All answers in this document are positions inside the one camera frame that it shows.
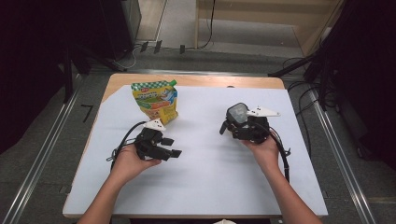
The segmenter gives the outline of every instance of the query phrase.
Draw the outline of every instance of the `white table surface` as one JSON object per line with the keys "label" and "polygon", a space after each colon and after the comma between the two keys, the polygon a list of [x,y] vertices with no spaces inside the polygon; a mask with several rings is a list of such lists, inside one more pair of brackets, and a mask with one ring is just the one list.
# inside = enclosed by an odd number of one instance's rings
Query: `white table surface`
{"label": "white table surface", "polygon": [[[114,215],[125,217],[275,217],[275,196],[251,152],[226,131],[219,134],[229,107],[244,103],[280,112],[269,118],[280,134],[288,156],[290,183],[318,216],[327,209],[309,160],[286,90],[181,87],[178,117],[166,125],[164,137],[175,140],[168,149],[183,152],[142,173],[122,189]],[[66,217],[80,217],[110,171],[106,161],[127,131],[149,120],[123,86],[101,104],[90,142],[81,159],[64,205]],[[142,126],[130,135],[136,137]],[[279,156],[279,167],[283,162]]]}

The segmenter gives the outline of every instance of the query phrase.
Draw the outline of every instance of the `snack bag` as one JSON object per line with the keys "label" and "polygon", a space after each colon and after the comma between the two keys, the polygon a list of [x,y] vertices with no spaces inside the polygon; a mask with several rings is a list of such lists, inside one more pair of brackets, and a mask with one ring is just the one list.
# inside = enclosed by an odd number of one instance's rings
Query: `snack bag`
{"label": "snack bag", "polygon": [[131,88],[140,110],[150,119],[161,119],[163,124],[167,124],[177,117],[176,84],[175,80],[142,82],[133,83]]}

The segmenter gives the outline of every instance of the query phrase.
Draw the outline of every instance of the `person's left hand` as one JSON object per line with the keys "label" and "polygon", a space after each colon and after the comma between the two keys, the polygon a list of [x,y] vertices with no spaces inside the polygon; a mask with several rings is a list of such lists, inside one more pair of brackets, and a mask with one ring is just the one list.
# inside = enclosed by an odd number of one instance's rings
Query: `person's left hand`
{"label": "person's left hand", "polygon": [[110,178],[123,186],[144,170],[160,163],[161,160],[140,160],[137,156],[136,147],[134,145],[129,145],[120,151],[113,169],[111,170]]}

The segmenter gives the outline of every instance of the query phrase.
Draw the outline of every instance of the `black device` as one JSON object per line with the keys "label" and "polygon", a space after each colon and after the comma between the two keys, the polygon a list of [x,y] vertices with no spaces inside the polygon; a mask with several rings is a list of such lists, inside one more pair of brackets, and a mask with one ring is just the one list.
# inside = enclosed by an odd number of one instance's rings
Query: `black device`
{"label": "black device", "polygon": [[168,161],[169,158],[178,158],[181,154],[180,150],[168,150],[158,146],[158,144],[172,146],[173,143],[173,139],[163,138],[163,133],[149,128],[144,128],[134,140],[137,155],[141,160],[144,160],[146,157],[163,161]]}
{"label": "black device", "polygon": [[[137,126],[142,124],[144,124],[145,128],[143,128],[142,132],[137,135],[132,143],[128,143],[127,138],[129,134]],[[178,158],[181,154],[181,150],[168,150],[158,146],[158,144],[163,146],[172,146],[174,143],[174,140],[171,138],[163,138],[163,133],[160,130],[164,130],[164,127],[158,119],[149,122],[141,121],[136,123],[136,125],[132,127],[127,134],[125,134],[120,145],[113,150],[111,157],[107,159],[108,161],[113,161],[111,163],[111,169],[113,169],[114,163],[116,162],[122,148],[131,144],[135,145],[136,152],[140,160],[145,160],[146,157],[163,161],[167,161],[169,158]]]}
{"label": "black device", "polygon": [[286,159],[290,155],[290,151],[285,151],[283,148],[279,135],[270,128],[267,116],[279,116],[279,113],[263,107],[249,110],[248,106],[243,103],[233,105],[227,109],[226,120],[222,123],[219,133],[224,134],[227,129],[233,134],[233,138],[248,140],[255,144],[261,144],[268,137],[272,137],[282,157],[285,177],[290,182],[289,164]]}
{"label": "black device", "polygon": [[247,116],[248,107],[239,103],[227,109],[226,120],[221,125],[220,134],[228,129],[233,138],[249,140],[260,144],[270,134],[267,117]]}

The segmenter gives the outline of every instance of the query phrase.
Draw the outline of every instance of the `wire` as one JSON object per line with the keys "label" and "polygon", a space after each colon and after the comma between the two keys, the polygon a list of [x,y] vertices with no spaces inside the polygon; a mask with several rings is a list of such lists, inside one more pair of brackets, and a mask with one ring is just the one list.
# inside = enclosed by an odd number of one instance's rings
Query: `wire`
{"label": "wire", "polygon": [[207,40],[207,42],[204,45],[202,45],[201,47],[198,47],[197,49],[206,48],[206,46],[210,43],[210,40],[212,39],[212,35],[213,35],[213,17],[215,15],[215,4],[216,4],[216,0],[213,0],[212,15],[210,17],[210,36],[209,36],[209,39]]}
{"label": "wire", "polygon": [[293,88],[295,88],[295,87],[297,87],[297,86],[300,86],[300,85],[303,85],[303,84],[308,84],[308,83],[305,82],[305,81],[296,81],[296,82],[291,83],[291,84],[289,85],[289,87],[288,87],[288,92],[291,91]]}
{"label": "wire", "polygon": [[134,51],[137,50],[137,49],[139,49],[139,48],[141,48],[141,47],[142,47],[142,46],[140,45],[140,46],[138,46],[138,47],[135,47],[135,48],[132,50],[132,56],[134,57],[134,63],[133,63],[132,65],[125,66],[125,65],[122,65],[122,64],[117,63],[116,61],[114,61],[113,63],[115,63],[116,65],[118,65],[119,67],[122,67],[122,68],[132,68],[132,67],[134,67],[134,65],[136,64],[136,57],[134,56]]}
{"label": "wire", "polygon": [[209,10],[207,10],[206,0],[204,1],[204,4],[205,4],[205,9],[206,9],[206,26],[207,26],[207,29],[210,31],[209,20],[207,19]]}
{"label": "wire", "polygon": [[273,131],[276,134],[277,139],[279,139],[279,143],[283,146],[282,139],[280,138],[279,133],[277,133],[277,131],[273,127],[270,127],[270,132],[271,131]]}
{"label": "wire", "polygon": [[303,99],[304,95],[306,95],[308,92],[312,91],[313,89],[317,89],[317,88],[318,88],[318,87],[313,87],[313,88],[310,88],[310,89],[306,90],[306,91],[300,96],[300,98],[299,98],[299,100],[298,100],[298,107],[299,107],[299,110],[300,110],[299,115],[301,116],[301,119],[302,119],[302,121],[303,121],[303,125],[304,125],[304,128],[305,128],[306,141],[307,141],[307,143],[308,143],[308,155],[309,155],[309,158],[311,158],[311,154],[312,154],[311,137],[310,137],[310,135],[309,135],[308,128],[306,127],[305,118],[304,118],[304,115],[303,115],[303,113],[302,113],[302,109],[301,109],[301,100]]}
{"label": "wire", "polygon": [[309,109],[309,107],[311,107],[312,105],[314,105],[318,100],[314,100],[311,103],[309,103],[308,105],[306,105],[302,110],[300,110],[299,112],[296,113],[296,117],[299,116],[301,113],[303,113],[303,111]]}
{"label": "wire", "polygon": [[289,58],[289,59],[287,59],[287,60],[285,60],[283,63],[282,63],[282,69],[285,69],[285,64],[286,64],[286,62],[288,62],[288,61],[290,61],[290,60],[301,60],[301,59],[304,59],[303,57],[296,57],[296,58]]}
{"label": "wire", "polygon": [[[142,46],[141,44],[135,44],[135,45],[134,45],[134,48],[133,48],[132,50],[137,49],[137,48],[139,48],[139,47],[141,47],[141,46]],[[117,60],[115,60],[115,61],[120,61],[120,60],[124,59],[125,56],[126,56],[128,53],[130,53],[132,50],[130,50],[130,49],[125,50],[124,54],[123,54],[120,58],[118,58]]]}

